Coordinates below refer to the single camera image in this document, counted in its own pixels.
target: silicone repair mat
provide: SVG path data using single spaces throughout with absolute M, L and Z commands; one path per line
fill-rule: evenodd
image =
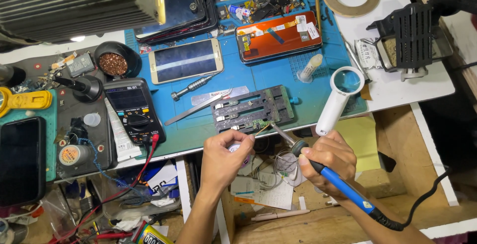
M 222 1 L 217 3 L 216 6 L 239 5 L 246 1 L 249 0 Z M 315 4 L 314 0 L 304 0 L 304 3 L 305 6 L 303 9 L 294 9 L 287 15 L 309 11 L 310 6 L 314 6 Z M 152 98 L 159 119 L 164 123 L 164 121 L 192 108 L 192 96 L 226 90 L 230 87 L 246 86 L 249 91 L 256 91 L 282 84 L 286 87 L 288 96 L 298 97 L 300 103 L 298 105 L 292 105 L 295 113 L 293 122 L 284 124 L 281 128 L 289 129 L 316 123 L 331 93 L 331 74 L 340 67 L 351 66 L 332 11 L 328 10 L 329 14 L 326 14 L 326 4 L 322 0 L 320 0 L 320 9 L 322 15 L 321 28 L 323 46 L 319 50 L 287 56 L 279 60 L 248 67 L 240 61 L 235 35 L 233 33 L 228 36 L 220 34 L 217 39 L 220 41 L 222 50 L 224 71 L 214 76 L 205 86 L 185 94 L 177 102 L 172 99 L 171 92 L 178 92 L 186 88 L 191 82 L 198 80 L 198 78 L 154 85 L 151 82 L 148 54 L 141 54 L 143 67 L 138 77 L 146 79 L 151 90 L 157 90 L 152 93 Z M 242 24 L 236 16 L 231 15 L 230 19 L 221 20 L 220 24 L 229 29 L 234 29 L 235 27 L 244 26 L 248 23 Z M 135 51 L 140 52 L 140 46 L 134 38 L 133 30 L 125 30 L 124 36 L 126 44 Z M 205 40 L 207 38 L 212 38 L 211 34 L 202 34 L 187 38 L 172 43 L 172 45 L 180 45 L 187 42 Z M 152 50 L 165 47 L 168 46 L 152 46 Z M 302 70 L 310 58 L 318 53 L 321 53 L 324 59 L 321 66 L 313 74 L 313 82 L 310 84 L 300 82 L 296 76 L 296 72 Z M 362 113 L 366 110 L 366 102 L 361 97 L 352 97 L 343 112 L 343 116 Z M 176 123 L 164 126 L 164 130 L 167 140 L 156 148 L 154 152 L 155 157 L 200 148 L 203 146 L 205 139 L 216 134 L 210 107 L 206 107 Z M 273 130 L 266 130 L 262 133 L 266 134 L 267 131 L 273 132 Z

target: yellow tool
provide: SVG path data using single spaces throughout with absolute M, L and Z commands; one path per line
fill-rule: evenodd
M 8 107 L 8 100 L 11 98 L 12 94 L 10 89 L 0 86 L 0 118 L 3 117 L 10 111 Z
M 53 96 L 48 91 L 35 91 L 11 95 L 7 107 L 11 109 L 46 109 Z

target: human hand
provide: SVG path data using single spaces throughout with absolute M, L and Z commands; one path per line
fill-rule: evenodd
M 341 191 L 315 171 L 309 160 L 331 168 L 344 180 L 354 181 L 356 174 L 356 155 L 353 149 L 344 141 L 340 133 L 332 130 L 326 136 L 320 137 L 313 145 L 313 148 L 301 149 L 298 162 L 303 175 L 316 187 L 337 201 L 347 199 Z
M 239 143 L 235 152 L 227 148 Z M 235 179 L 247 155 L 254 155 L 255 137 L 234 129 L 229 129 L 204 142 L 204 156 L 200 178 L 200 189 L 219 194 Z

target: double sided tape roll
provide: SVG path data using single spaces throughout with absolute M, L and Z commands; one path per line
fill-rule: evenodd
M 367 0 L 360 6 L 347 6 L 338 0 L 323 0 L 333 12 L 349 18 L 361 17 L 373 11 L 379 4 L 379 0 Z

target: screwdriver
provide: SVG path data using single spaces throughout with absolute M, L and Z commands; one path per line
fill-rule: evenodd
M 214 77 L 215 75 L 217 75 L 218 73 L 220 72 L 216 72 L 215 74 L 213 75 L 210 75 L 210 76 L 206 76 L 206 77 L 202 77 L 200 78 L 199 80 L 197 81 L 194 81 L 192 83 L 190 83 L 187 88 L 184 88 L 183 90 L 179 91 L 179 92 L 172 92 L 171 93 L 171 97 L 175 100 L 175 101 L 178 101 L 180 100 L 180 98 L 187 92 L 189 91 L 193 91 L 195 89 L 198 89 L 200 88 L 201 86 L 205 85 L 212 77 Z
M 278 132 L 285 140 L 291 144 L 291 152 L 296 157 L 300 156 L 301 149 L 304 147 L 309 147 L 308 143 L 304 140 L 300 139 L 295 141 L 292 137 L 290 137 L 285 131 L 279 128 L 274 122 L 270 123 L 273 129 Z M 347 196 L 351 201 L 353 201 L 360 209 L 362 209 L 367 214 L 370 214 L 371 217 L 374 217 L 380 211 L 375 208 L 373 204 L 369 202 L 369 200 L 363 196 L 360 192 L 358 192 L 353 186 L 349 185 L 345 180 L 340 179 L 340 176 L 336 174 L 332 169 L 320 164 L 318 162 L 310 160 L 312 167 L 316 170 L 317 173 L 321 174 L 325 177 L 331 184 L 336 186 L 338 190 L 340 190 L 345 196 Z

